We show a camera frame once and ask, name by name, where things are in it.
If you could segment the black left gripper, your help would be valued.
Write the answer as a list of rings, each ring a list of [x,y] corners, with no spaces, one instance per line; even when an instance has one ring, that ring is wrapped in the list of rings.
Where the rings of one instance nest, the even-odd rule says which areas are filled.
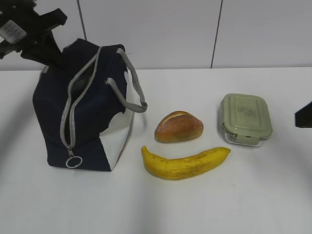
[[[1,8],[0,58],[16,51],[24,59],[64,69],[64,58],[52,30],[64,25],[67,16],[58,8],[39,15],[33,8]]]

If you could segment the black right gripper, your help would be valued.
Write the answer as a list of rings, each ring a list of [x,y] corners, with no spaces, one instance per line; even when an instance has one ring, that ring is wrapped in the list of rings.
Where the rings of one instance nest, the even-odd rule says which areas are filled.
[[[298,128],[312,127],[312,102],[295,113],[295,126]]]

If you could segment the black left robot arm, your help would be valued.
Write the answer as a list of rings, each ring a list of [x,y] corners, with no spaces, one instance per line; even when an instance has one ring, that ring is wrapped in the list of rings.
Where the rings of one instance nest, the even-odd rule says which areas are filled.
[[[39,15],[34,0],[0,2],[0,58],[17,52],[23,59],[64,69],[65,58],[52,30],[64,25],[67,16],[58,8]]]

